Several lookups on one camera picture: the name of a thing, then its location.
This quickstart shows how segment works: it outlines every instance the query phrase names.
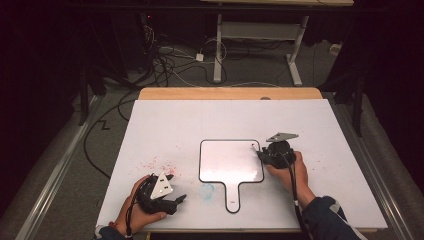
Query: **white paper sheet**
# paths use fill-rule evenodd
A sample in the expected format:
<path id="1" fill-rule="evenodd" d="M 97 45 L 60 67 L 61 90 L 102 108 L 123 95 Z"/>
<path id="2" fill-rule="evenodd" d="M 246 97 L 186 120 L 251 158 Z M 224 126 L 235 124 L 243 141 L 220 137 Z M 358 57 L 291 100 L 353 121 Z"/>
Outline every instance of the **white paper sheet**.
<path id="1" fill-rule="evenodd" d="M 297 229 L 292 197 L 265 171 L 259 184 L 240 186 L 236 214 L 225 208 L 222 184 L 199 180 L 204 139 L 255 139 L 268 146 L 277 132 L 301 151 L 317 196 L 342 205 L 357 228 L 387 228 L 369 186 L 327 100 L 141 100 L 136 101 L 97 224 L 116 219 L 133 184 L 142 176 L 172 173 L 174 199 L 187 198 L 178 211 L 147 230 Z"/>

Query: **blue stain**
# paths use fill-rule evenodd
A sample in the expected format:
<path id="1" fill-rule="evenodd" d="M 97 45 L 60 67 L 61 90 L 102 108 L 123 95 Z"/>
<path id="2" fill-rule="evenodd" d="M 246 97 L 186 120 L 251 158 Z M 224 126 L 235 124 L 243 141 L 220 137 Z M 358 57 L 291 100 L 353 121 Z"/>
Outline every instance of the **blue stain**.
<path id="1" fill-rule="evenodd" d="M 209 183 L 202 184 L 202 186 L 199 189 L 200 197 L 202 197 L 206 201 L 211 200 L 214 192 L 215 192 L 215 187 Z"/>

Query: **gray carpet floor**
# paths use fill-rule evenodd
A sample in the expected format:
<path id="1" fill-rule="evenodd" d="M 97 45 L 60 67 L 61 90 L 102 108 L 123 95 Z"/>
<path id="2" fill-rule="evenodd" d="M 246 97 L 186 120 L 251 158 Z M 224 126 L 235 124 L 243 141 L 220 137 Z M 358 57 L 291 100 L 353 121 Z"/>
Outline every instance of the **gray carpet floor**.
<path id="1" fill-rule="evenodd" d="M 305 87 L 318 86 L 325 82 L 336 59 L 335 56 L 328 53 L 330 45 L 328 42 L 322 42 L 316 46 L 301 47 L 296 64 Z M 175 54 L 195 56 L 197 53 L 185 46 L 173 47 L 181 51 L 176 51 Z M 237 48 L 238 50 L 231 50 L 231 47 L 228 47 L 227 59 L 224 60 L 227 81 L 222 86 L 293 87 L 287 63 L 282 57 L 285 53 L 290 52 L 290 43 L 284 42 L 274 50 L 259 49 L 248 55 L 246 55 L 246 49 L 240 46 Z M 181 57 L 171 58 L 176 65 L 191 61 Z M 213 61 L 213 57 L 207 57 L 205 61 Z M 182 71 L 186 69 L 184 67 L 175 68 L 175 73 L 182 72 L 170 77 L 169 86 L 213 86 L 205 80 L 205 71 L 208 79 L 212 80 L 213 65 L 196 64 L 196 66 L 203 66 L 205 70 L 200 67 L 193 67 L 185 71 Z M 139 76 L 136 69 L 128 69 L 128 72 L 131 79 Z M 145 83 L 153 83 L 153 81 L 154 79 L 150 78 Z M 104 97 L 93 98 L 95 101 L 91 105 L 89 118 L 91 124 L 112 106 L 118 104 L 121 98 L 129 92 L 128 89 L 110 79 L 105 79 L 105 83 L 107 94 Z M 136 99 L 138 94 L 138 92 L 133 92 L 125 99 Z M 323 96 L 332 103 L 332 93 L 323 93 Z M 63 174 L 64 177 L 60 181 L 57 193 L 51 196 L 51 203 L 46 205 L 47 211 L 39 216 L 42 221 L 36 226 L 32 237 L 34 239 L 90 239 L 92 237 L 109 180 L 87 161 L 83 149 L 84 139 L 75 139 L 81 130 L 81 127 L 78 126 L 80 116 L 78 100 L 75 105 L 75 114 L 34 166 L 15 200 L 1 219 L 0 239 L 16 238 L 50 175 L 73 142 L 76 143 L 76 148 L 70 156 L 69 168 Z M 350 124 L 352 106 L 332 103 L 332 107 L 358 164 L 363 169 L 367 180 L 369 179 L 370 188 L 380 203 L 380 209 L 389 225 L 388 229 L 365 235 L 368 239 L 423 239 L 423 195 L 399 160 L 366 96 L 364 96 L 363 103 L 361 120 L 363 137 L 361 138 L 355 135 Z M 123 105 L 122 114 L 129 118 L 131 109 L 132 104 Z M 98 167 L 111 174 L 127 121 L 119 115 L 116 109 L 102 120 L 106 121 L 105 126 L 108 130 L 102 130 L 101 124 L 96 124 L 87 137 L 87 151 L 91 160 Z M 369 171 L 370 164 L 373 166 L 372 169 L 377 169 L 377 171 Z M 387 197 L 390 197 L 390 202 L 384 201 Z M 399 221 L 401 222 L 400 230 L 395 227 Z M 152 239 L 247 239 L 248 237 L 246 235 L 152 235 Z M 261 234 L 250 237 L 252 237 L 251 239 L 296 239 L 296 235 Z M 145 236 L 140 234 L 137 238 L 144 239 Z"/>

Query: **hand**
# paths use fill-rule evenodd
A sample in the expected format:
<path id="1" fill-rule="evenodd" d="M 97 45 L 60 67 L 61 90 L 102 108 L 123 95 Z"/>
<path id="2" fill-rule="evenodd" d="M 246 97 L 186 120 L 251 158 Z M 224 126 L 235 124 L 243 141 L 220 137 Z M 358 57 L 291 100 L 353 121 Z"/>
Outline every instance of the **hand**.
<path id="1" fill-rule="evenodd" d="M 296 171 L 296 191 L 297 197 L 300 202 L 300 205 L 303 209 L 315 198 L 314 193 L 308 186 L 308 171 L 306 170 L 305 163 L 303 162 L 303 157 L 300 152 L 294 152 L 296 156 L 296 161 L 290 166 Z M 288 168 L 277 169 L 272 165 L 266 165 L 266 169 L 271 175 L 277 177 L 283 187 L 289 191 L 293 192 L 290 171 Z"/>
<path id="2" fill-rule="evenodd" d="M 131 190 L 131 194 L 125 199 L 121 211 L 119 212 L 118 218 L 115 221 L 116 228 L 124 236 L 126 235 L 127 229 L 127 225 L 125 222 L 126 212 L 131 205 L 131 201 L 133 200 L 134 194 L 136 193 L 138 186 L 149 177 L 150 175 L 147 175 L 134 184 L 134 187 Z M 162 220 L 166 218 L 166 216 L 167 214 L 165 212 L 157 212 L 154 214 L 145 213 L 137 203 L 134 204 L 131 214 L 131 229 L 133 234 L 140 232 L 147 224 Z"/>

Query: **person's right hand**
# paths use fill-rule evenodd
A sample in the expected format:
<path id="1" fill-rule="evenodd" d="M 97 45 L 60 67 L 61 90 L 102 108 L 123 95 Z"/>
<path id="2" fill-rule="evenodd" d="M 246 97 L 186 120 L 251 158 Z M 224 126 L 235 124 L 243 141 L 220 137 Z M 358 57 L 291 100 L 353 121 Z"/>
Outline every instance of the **person's right hand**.
<path id="1" fill-rule="evenodd" d="M 302 154 L 300 152 L 294 152 L 294 154 L 296 156 L 296 161 L 290 167 L 293 169 L 293 172 L 296 171 L 297 197 L 300 205 L 303 209 L 305 209 L 305 207 L 315 198 L 315 195 L 308 185 L 308 171 L 305 163 L 303 162 Z M 287 191 L 291 193 L 293 192 L 290 171 L 288 168 L 277 169 L 272 165 L 266 165 L 265 167 L 271 175 L 280 180 Z"/>

